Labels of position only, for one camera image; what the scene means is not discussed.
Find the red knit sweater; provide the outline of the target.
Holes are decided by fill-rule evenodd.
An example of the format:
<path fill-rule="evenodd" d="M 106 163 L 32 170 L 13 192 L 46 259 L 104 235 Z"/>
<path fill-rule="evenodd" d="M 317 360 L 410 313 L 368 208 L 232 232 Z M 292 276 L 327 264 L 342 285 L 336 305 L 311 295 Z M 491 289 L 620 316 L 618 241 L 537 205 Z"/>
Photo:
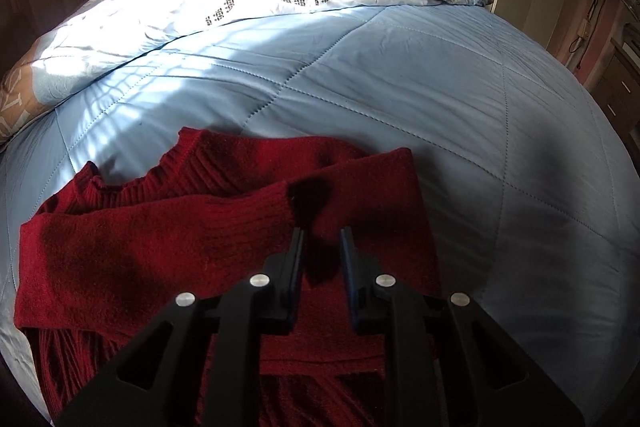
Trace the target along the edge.
<path fill-rule="evenodd" d="M 59 417 L 116 353 L 181 293 L 226 293 L 305 232 L 292 334 L 262 345 L 265 426 L 374 426 L 383 340 L 349 323 L 341 229 L 384 272 L 438 289 L 410 150 L 370 155 L 312 136 L 252 139 L 184 128 L 142 178 L 107 184 L 87 164 L 20 231 L 15 326 Z"/>

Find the wooden drawer cabinet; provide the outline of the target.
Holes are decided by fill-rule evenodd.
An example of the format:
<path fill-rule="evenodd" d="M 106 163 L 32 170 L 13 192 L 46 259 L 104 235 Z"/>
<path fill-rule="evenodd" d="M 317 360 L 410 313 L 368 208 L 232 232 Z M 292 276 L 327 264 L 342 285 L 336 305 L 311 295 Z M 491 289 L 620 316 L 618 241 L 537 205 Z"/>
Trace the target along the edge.
<path fill-rule="evenodd" d="M 591 95 L 623 140 L 639 124 L 639 65 L 634 54 L 614 39 L 611 43 L 613 54 Z"/>

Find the light blue quilted bedspread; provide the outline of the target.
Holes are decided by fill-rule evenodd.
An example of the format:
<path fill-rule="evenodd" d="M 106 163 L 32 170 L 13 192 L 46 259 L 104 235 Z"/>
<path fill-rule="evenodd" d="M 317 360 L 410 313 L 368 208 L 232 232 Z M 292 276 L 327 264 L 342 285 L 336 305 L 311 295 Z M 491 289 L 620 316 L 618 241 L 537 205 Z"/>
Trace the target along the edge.
<path fill-rule="evenodd" d="M 472 6 L 244 20 L 119 66 L 1 156 L 1 352 L 42 406 L 13 324 L 18 230 L 88 161 L 142 176 L 180 129 L 329 135 L 416 160 L 447 291 L 463 291 L 588 423 L 639 360 L 639 177 L 590 93 Z"/>

